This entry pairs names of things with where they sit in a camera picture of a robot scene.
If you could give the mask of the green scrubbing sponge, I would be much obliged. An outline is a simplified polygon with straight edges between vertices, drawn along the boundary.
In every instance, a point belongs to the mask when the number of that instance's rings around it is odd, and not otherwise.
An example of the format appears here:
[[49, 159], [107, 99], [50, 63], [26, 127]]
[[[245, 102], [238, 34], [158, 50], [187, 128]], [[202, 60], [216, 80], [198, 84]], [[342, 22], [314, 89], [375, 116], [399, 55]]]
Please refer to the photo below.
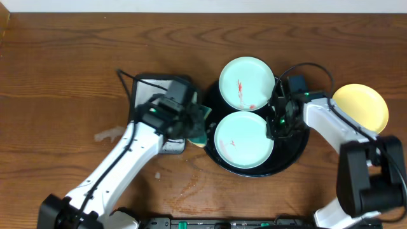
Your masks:
[[195, 146], [197, 146], [199, 148], [204, 148], [208, 142], [205, 122], [206, 122], [206, 119], [209, 116], [210, 112], [212, 111], [212, 109], [208, 108], [206, 106], [200, 105], [199, 110], [202, 114], [202, 119], [201, 119], [201, 124], [200, 124], [201, 130], [199, 131], [199, 135], [197, 137], [188, 138], [188, 142], [194, 144]]

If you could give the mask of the yellow plate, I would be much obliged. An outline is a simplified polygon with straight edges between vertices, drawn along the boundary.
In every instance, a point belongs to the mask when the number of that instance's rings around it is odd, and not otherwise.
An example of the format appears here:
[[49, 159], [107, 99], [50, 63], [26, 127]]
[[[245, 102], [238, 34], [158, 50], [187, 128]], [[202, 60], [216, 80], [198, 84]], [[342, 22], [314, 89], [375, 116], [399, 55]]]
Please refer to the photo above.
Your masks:
[[362, 84], [349, 84], [333, 95], [339, 108], [364, 128], [379, 134], [389, 120], [389, 109], [383, 97]]

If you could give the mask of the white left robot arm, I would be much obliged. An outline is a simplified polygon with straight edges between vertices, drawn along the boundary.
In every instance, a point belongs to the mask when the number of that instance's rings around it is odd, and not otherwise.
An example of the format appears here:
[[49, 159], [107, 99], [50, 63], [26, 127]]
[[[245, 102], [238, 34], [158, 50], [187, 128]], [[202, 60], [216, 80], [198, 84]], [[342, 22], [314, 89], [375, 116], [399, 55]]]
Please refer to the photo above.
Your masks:
[[102, 163], [64, 198], [41, 204], [38, 228], [138, 228], [131, 216], [113, 211], [139, 171], [169, 140], [201, 138], [211, 110], [165, 96], [138, 105], [125, 133]]

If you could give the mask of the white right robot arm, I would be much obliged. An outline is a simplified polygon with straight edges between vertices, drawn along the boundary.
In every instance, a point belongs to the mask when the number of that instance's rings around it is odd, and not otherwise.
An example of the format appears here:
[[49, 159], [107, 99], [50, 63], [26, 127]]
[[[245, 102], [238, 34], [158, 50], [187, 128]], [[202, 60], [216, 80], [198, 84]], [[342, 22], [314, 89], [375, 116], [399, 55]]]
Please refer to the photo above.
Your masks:
[[323, 92], [291, 93], [268, 101], [266, 136], [276, 141], [310, 128], [339, 154], [336, 198], [314, 213], [319, 228], [350, 228], [365, 219], [406, 207], [401, 141], [380, 137], [341, 111]]

